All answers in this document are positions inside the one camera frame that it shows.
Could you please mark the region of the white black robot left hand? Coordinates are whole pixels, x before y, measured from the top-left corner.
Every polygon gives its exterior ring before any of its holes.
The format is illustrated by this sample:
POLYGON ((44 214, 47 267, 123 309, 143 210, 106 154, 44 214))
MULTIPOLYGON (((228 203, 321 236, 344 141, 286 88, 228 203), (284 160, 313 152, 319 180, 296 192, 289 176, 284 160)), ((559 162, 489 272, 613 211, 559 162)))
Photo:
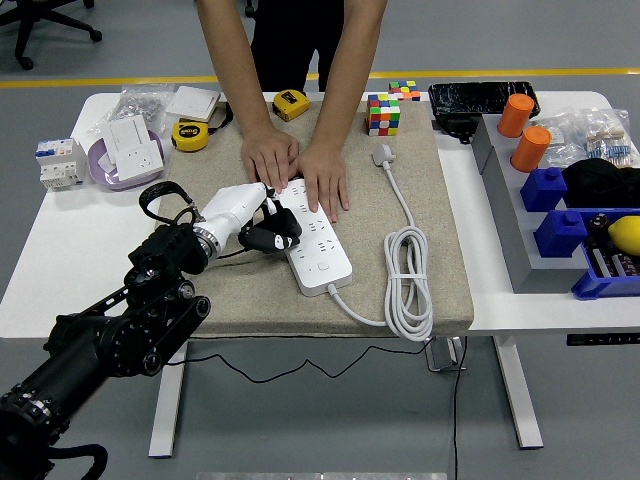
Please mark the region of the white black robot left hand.
POLYGON ((263 183, 220 189, 201 216, 193 230, 210 259, 221 258, 234 236, 245 250, 275 253, 298 245, 302 235, 293 212, 263 183))

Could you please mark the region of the person's left hand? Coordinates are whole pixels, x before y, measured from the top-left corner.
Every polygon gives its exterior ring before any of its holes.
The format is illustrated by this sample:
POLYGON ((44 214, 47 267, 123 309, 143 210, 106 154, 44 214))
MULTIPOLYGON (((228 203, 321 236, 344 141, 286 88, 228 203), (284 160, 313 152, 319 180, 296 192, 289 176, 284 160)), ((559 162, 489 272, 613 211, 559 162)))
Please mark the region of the person's left hand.
POLYGON ((294 165, 305 180, 310 209, 316 212, 321 207, 327 218, 336 223, 340 210, 349 209, 347 168, 341 149, 311 145, 298 155, 294 165))

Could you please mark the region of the person's right hand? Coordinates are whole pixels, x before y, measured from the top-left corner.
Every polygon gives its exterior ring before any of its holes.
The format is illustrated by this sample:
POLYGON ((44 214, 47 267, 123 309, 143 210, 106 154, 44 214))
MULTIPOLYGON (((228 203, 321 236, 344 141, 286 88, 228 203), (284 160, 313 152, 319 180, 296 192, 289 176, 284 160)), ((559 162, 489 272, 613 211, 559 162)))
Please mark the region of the person's right hand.
POLYGON ((248 179, 281 192, 289 181, 290 165, 299 153, 299 142, 273 126, 259 126, 243 133, 241 158, 248 179))

